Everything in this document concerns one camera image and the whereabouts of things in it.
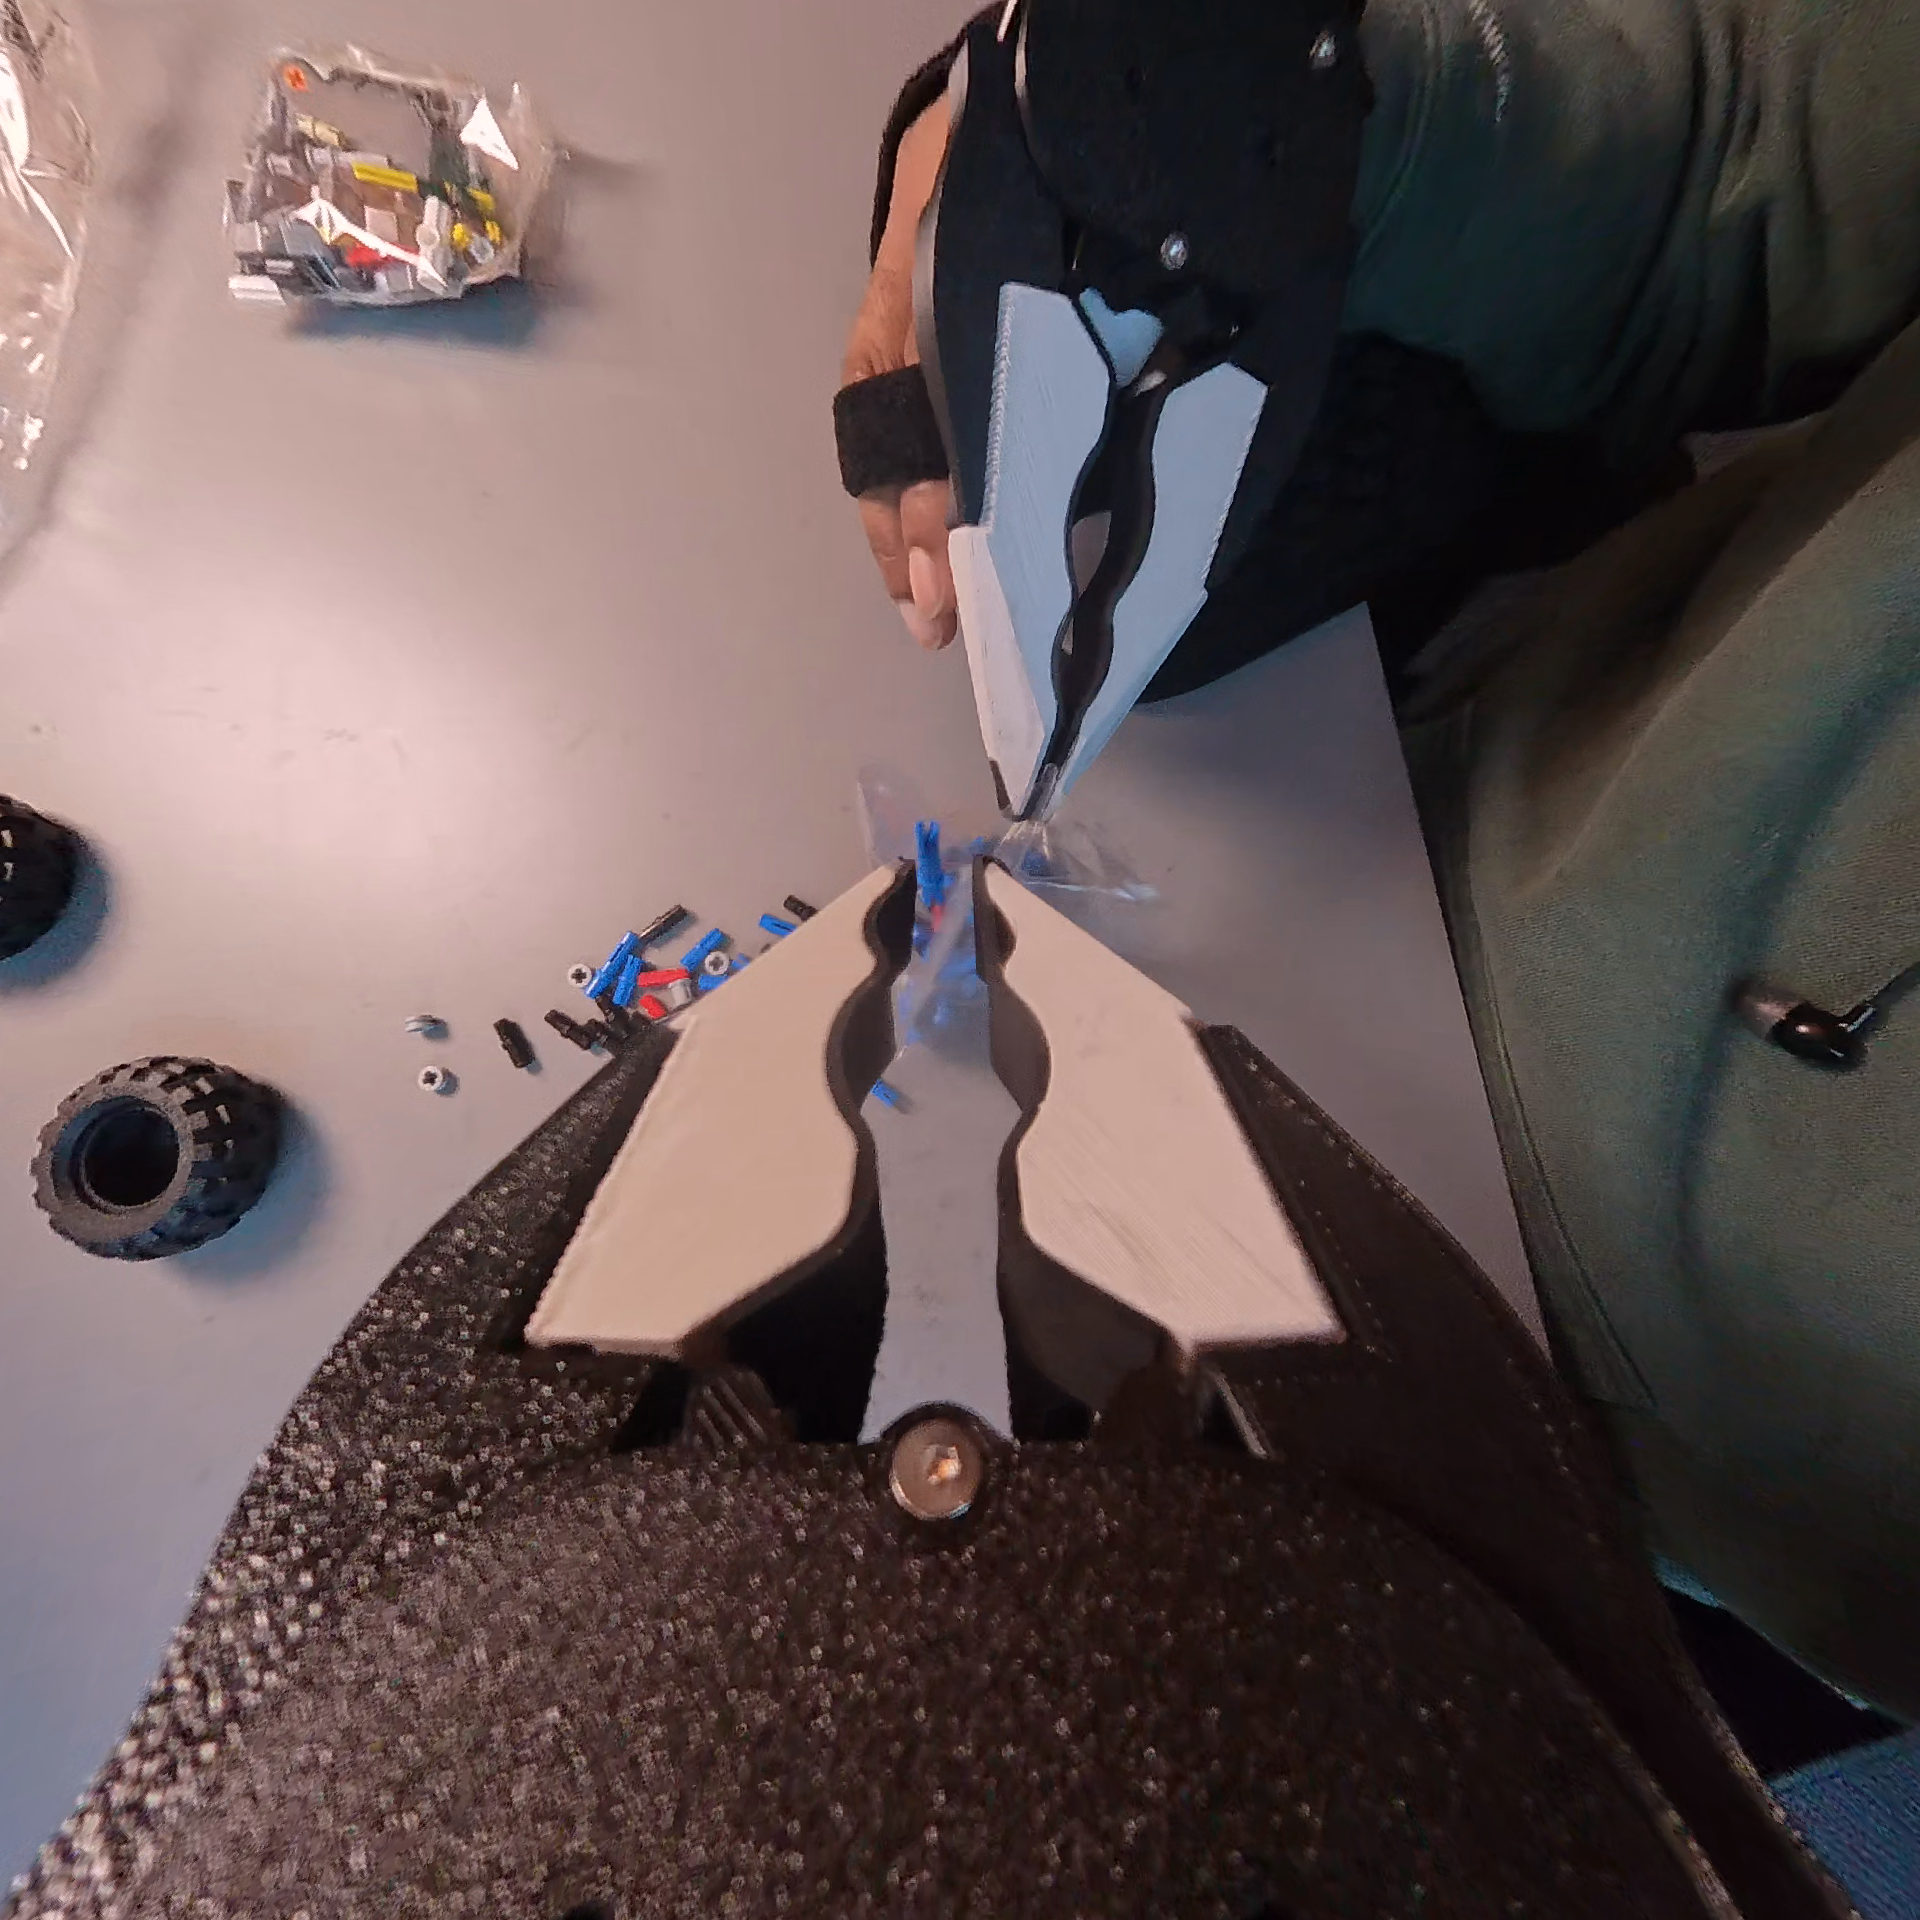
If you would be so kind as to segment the large pile of toy pins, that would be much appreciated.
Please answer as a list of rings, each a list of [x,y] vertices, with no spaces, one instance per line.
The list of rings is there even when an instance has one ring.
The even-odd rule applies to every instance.
[[[709,929],[683,952],[667,953],[667,940],[692,924],[683,906],[673,906],[642,929],[624,930],[599,962],[571,966],[568,985],[584,1008],[576,1016],[549,1008],[543,1026],[594,1061],[617,1054],[649,1032],[673,1028],[817,912],[804,899],[787,896],[778,912],[760,915],[762,948],[748,948],[724,929]]]

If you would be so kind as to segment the clear plastic bag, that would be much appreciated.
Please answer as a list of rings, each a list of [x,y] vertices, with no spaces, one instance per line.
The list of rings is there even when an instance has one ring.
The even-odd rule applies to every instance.
[[[88,251],[93,68],[60,4],[3,4],[3,549],[35,517]]]
[[[877,764],[859,770],[856,809],[874,862],[881,866],[905,864],[915,873],[912,952],[915,925],[922,920],[915,820],[937,818],[905,774]],[[1048,906],[1059,907],[1100,938],[1111,938],[1115,929],[1129,925],[1137,915],[1161,900],[1160,888],[1141,875],[1131,860],[1079,822],[1013,822],[996,833],[937,822],[943,826],[945,862],[952,881],[969,873],[969,884],[975,884],[975,869],[996,862]]]

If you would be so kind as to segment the person's right forearm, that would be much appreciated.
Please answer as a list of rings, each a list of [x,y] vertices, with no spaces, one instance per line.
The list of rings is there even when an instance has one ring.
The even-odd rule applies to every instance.
[[[1915,320],[1906,3],[1367,4],[1345,323],[1631,465],[1825,408]]]

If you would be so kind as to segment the person's blue jeans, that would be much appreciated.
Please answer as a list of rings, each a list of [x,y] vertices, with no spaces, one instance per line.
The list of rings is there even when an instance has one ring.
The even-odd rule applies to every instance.
[[[1770,1787],[1860,1915],[1919,1915],[1915,1729],[1813,1760]]]

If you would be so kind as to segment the person's right hand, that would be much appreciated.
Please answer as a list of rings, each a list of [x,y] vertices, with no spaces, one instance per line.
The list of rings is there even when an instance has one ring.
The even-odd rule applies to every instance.
[[[948,123],[948,108],[936,100],[904,130],[881,248],[848,336],[844,387],[922,358],[915,325],[916,243],[923,208],[943,172]],[[904,624],[916,644],[943,651],[959,634],[948,565],[952,478],[864,493],[857,512]]]

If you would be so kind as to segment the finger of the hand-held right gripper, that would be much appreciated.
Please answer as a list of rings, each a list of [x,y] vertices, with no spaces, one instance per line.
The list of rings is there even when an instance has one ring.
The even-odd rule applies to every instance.
[[[1210,596],[1210,569],[1266,388],[1220,363],[1120,402],[1111,515],[1055,659],[1059,722],[1041,764],[1045,820],[1141,701]]]
[[[999,291],[980,508],[952,533],[976,721],[1003,814],[1049,814],[1093,746],[1122,566],[1074,573],[1083,492],[1161,323],[1019,281]]]

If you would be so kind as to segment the small cluster of toy pins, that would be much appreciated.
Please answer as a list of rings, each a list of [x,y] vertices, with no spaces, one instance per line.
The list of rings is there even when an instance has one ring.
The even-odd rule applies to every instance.
[[[988,1018],[988,985],[976,961],[969,873],[948,881],[937,910],[915,925],[915,947],[896,982],[896,1033],[904,1049],[947,1048]]]

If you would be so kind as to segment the crumpled clear plastic bag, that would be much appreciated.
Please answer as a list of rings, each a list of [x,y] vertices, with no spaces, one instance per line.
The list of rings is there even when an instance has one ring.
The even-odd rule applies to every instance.
[[[3,4],[3,549],[35,517],[88,251],[93,68],[60,4]]]

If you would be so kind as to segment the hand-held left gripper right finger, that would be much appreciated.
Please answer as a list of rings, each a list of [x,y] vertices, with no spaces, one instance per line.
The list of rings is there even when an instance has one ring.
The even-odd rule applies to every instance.
[[[1179,1357],[1345,1340],[1191,1008],[1003,866],[980,870],[980,976],[1019,1108],[1010,1250]]]

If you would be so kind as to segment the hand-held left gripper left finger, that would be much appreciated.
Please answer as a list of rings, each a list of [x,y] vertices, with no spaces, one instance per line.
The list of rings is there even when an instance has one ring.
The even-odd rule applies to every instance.
[[[527,1326],[691,1361],[836,1260],[877,1203],[863,1115],[896,1059],[909,866],[818,907],[682,1028]]]

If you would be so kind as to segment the black toy tyre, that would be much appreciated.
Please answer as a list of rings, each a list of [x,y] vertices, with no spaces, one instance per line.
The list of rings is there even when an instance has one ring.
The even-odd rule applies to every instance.
[[[82,841],[64,822],[3,796],[3,961],[36,947],[67,912]]]
[[[279,1094],[241,1069],[152,1056],[76,1089],[43,1124],[35,1201],[82,1253],[146,1262],[225,1236],[265,1193]]]

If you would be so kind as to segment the grey desk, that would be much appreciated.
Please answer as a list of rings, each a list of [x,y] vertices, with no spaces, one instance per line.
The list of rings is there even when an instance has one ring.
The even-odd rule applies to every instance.
[[[969,4],[73,4],[88,283],[5,581],[5,790],[77,828],[5,966],[5,1880],[125,1732],[257,1457],[425,1227],[576,1090],[571,965],[753,938],[868,869],[857,774],[993,828],[969,672],[833,457],[874,160]],[[234,302],[225,180],[283,43],[519,82],[527,285]],[[99,1072],[279,1094],[251,1211],[124,1262],[35,1201]]]

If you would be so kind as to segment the small bag of coloured parts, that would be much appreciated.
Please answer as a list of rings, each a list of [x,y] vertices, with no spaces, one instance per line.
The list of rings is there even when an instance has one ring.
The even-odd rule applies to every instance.
[[[229,296],[400,308],[514,281],[555,170],[516,84],[394,65],[355,43],[283,46],[226,182]]]

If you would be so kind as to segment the black drawstring toggle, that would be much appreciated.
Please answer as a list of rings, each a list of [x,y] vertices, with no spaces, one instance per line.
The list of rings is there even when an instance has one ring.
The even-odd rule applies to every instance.
[[[1751,1033],[1796,1062],[1821,1072],[1856,1072],[1865,1062],[1868,1043],[1915,987],[1919,962],[1911,961],[1859,1003],[1836,1013],[1751,976],[1735,987],[1733,1008]]]

